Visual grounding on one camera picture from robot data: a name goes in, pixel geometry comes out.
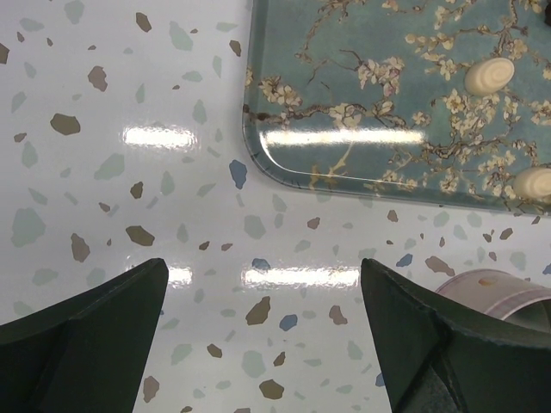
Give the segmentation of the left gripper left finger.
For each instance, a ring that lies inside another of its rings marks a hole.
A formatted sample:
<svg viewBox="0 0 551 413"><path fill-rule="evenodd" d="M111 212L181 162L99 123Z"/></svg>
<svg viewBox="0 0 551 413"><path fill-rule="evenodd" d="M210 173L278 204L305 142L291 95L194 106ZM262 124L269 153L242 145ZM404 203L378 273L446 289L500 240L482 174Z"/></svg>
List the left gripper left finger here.
<svg viewBox="0 0 551 413"><path fill-rule="evenodd" d="M1 327L3 412L130 412L169 270L150 259Z"/></svg>

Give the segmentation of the small caramel chocolate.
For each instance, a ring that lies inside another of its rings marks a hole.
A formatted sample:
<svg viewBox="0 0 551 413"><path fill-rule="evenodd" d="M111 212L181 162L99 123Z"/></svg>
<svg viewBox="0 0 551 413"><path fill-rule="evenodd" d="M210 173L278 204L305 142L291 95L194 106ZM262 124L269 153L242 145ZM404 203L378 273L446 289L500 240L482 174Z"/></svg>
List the small caramel chocolate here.
<svg viewBox="0 0 551 413"><path fill-rule="evenodd" d="M497 280L492 277L484 277L484 278L480 278L478 282L480 285L484 287L489 287L491 285L494 285L497 282Z"/></svg>

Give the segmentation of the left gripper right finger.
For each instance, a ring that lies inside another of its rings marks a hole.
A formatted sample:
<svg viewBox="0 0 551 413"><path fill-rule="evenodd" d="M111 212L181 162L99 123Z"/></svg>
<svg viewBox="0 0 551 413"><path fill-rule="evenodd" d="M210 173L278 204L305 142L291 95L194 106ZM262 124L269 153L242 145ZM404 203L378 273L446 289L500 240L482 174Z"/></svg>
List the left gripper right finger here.
<svg viewBox="0 0 551 413"><path fill-rule="evenodd" d="M365 259L361 289L394 412L547 412L550 331L489 317Z"/></svg>

